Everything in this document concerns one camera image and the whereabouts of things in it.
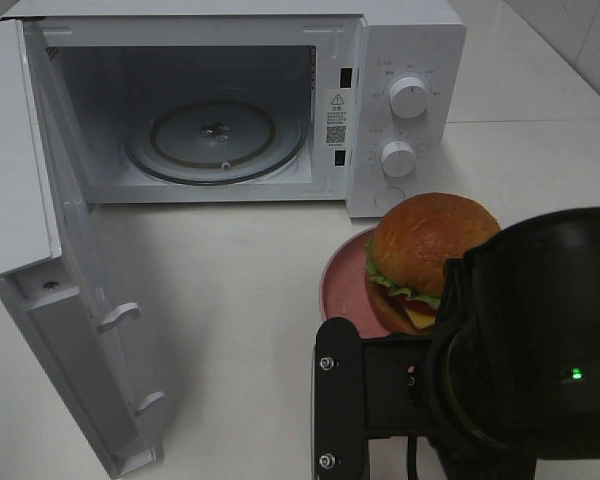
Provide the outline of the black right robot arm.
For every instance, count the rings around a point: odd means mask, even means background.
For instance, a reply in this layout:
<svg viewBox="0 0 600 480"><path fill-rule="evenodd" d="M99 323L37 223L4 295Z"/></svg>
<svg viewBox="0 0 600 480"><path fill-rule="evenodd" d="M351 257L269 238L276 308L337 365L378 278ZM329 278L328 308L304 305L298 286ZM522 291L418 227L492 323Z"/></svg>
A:
<svg viewBox="0 0 600 480"><path fill-rule="evenodd" d="M449 479L600 459L600 207L512 225L448 265L431 439Z"/></svg>

